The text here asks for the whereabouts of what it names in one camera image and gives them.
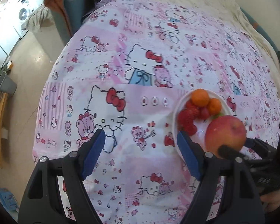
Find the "right hand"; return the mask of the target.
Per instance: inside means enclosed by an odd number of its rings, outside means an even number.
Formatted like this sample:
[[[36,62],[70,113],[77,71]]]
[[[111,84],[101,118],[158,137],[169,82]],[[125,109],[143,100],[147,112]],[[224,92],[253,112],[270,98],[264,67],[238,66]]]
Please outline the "right hand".
[[[265,212],[275,211],[280,207],[280,189],[261,195],[260,199],[266,204]]]

